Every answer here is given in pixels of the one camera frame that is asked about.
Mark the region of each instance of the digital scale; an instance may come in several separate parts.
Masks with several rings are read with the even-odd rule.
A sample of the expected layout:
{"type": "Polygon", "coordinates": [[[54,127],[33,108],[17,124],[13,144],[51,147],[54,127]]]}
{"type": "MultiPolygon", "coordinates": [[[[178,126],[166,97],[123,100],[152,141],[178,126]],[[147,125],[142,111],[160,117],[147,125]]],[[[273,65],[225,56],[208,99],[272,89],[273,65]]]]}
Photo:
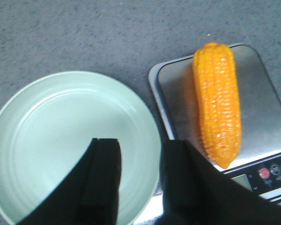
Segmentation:
{"type": "MultiPolygon", "coordinates": [[[[230,47],[237,67],[242,145],[227,169],[210,162],[245,188],[281,204],[281,103],[258,53],[243,44],[230,47]]],[[[192,58],[154,66],[149,82],[169,139],[188,140],[207,158],[200,137],[192,58]]]]}

